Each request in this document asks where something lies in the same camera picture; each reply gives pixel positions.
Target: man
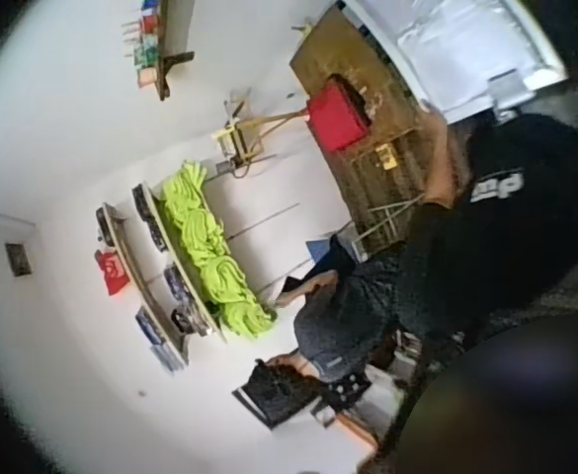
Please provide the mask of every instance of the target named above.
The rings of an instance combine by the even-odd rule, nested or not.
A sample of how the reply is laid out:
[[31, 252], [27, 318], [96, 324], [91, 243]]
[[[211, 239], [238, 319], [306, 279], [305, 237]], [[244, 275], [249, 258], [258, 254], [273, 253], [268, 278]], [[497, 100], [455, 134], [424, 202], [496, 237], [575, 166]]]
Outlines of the man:
[[298, 351], [271, 364], [333, 381], [362, 369], [397, 324], [439, 345], [530, 304], [578, 263], [578, 130], [542, 116], [477, 129], [458, 197], [447, 124], [429, 110], [419, 117], [433, 155], [406, 244], [283, 294], [281, 305], [311, 296], [295, 318]]

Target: black t-shirt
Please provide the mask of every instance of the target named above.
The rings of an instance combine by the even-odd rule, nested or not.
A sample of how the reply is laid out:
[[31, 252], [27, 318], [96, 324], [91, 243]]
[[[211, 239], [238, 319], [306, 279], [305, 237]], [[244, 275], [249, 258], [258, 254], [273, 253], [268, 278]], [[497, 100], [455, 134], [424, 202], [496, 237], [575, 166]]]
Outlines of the black t-shirt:
[[523, 116], [477, 130], [468, 156], [454, 209], [422, 205], [410, 226], [396, 300], [419, 337], [527, 305], [578, 262], [578, 130]]

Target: wooden shelf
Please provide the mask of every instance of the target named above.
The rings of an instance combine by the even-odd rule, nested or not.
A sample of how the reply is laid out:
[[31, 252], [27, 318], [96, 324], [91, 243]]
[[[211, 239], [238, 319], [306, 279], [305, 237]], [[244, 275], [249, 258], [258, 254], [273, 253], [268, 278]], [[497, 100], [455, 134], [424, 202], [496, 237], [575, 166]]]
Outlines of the wooden shelf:
[[116, 216], [115, 209], [112, 206], [103, 203], [102, 210], [104, 211], [104, 217], [107, 226], [109, 227], [109, 233], [115, 243], [115, 248], [118, 251], [118, 256], [122, 261], [126, 274], [128, 275], [128, 278], [130, 278], [132, 284], [139, 290], [142, 307], [145, 310], [146, 315], [166, 338], [167, 342], [172, 343], [176, 350], [176, 354], [179, 356], [181, 361], [185, 363], [185, 358], [183, 356], [184, 335], [179, 333], [179, 330], [174, 326], [172, 321], [168, 319], [163, 308], [154, 299], [146, 280], [143, 278], [143, 275], [139, 270], [139, 265], [130, 250], [124, 225]]
[[166, 55], [165, 47], [166, 31], [168, 29], [168, 2], [169, 0], [161, 0], [159, 2], [157, 82], [155, 83], [155, 86], [161, 102], [170, 97], [170, 86], [168, 86], [166, 76], [168, 75], [168, 72], [170, 72], [172, 66], [189, 62], [193, 60], [195, 56], [193, 51], [182, 52], [181, 54], [173, 54], [170, 56]]
[[141, 190], [143, 191], [143, 196], [148, 204], [148, 209], [150, 210], [150, 213], [154, 216], [154, 220], [156, 221], [157, 226], [159, 227], [159, 231], [161, 232], [163, 242], [166, 244], [168, 252], [170, 252], [170, 255], [172, 256], [172, 260], [174, 261], [175, 266], [179, 270], [181, 277], [183, 277], [186, 286], [190, 290], [190, 294], [195, 299], [197, 306], [199, 307], [199, 313], [201, 317], [212, 329], [214, 329], [220, 335], [220, 338], [225, 343], [227, 343], [227, 340], [225, 339], [222, 330], [220, 329], [214, 318], [207, 310], [205, 303], [200, 298], [199, 293], [197, 292], [197, 287], [200, 287], [201, 285], [200, 284], [201, 279], [198, 277], [198, 275], [196, 275], [196, 278], [192, 278], [191, 275], [192, 270], [195, 270], [196, 268], [190, 266], [186, 267], [183, 264], [182, 258], [185, 258], [186, 260], [189, 261], [189, 259], [186, 258], [187, 252], [179, 244], [179, 239], [176, 237], [177, 235], [176, 229], [174, 228], [172, 223], [169, 222], [167, 218], [165, 218], [165, 215], [163, 215], [161, 201], [154, 196], [150, 188], [145, 184], [141, 184]]

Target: red bag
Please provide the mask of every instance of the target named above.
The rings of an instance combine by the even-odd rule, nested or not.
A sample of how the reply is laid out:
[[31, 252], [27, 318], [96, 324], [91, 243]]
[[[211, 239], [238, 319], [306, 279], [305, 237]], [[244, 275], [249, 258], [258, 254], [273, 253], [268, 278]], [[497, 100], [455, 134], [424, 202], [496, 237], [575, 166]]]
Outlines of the red bag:
[[98, 250], [95, 253], [95, 260], [104, 273], [104, 282], [107, 284], [109, 296], [120, 292], [130, 282], [117, 252], [103, 253]]
[[[333, 77], [307, 103], [310, 126], [325, 151], [343, 150], [369, 133], [369, 120], [358, 100], [353, 102], [351, 87]], [[353, 96], [361, 97], [357, 92]]]

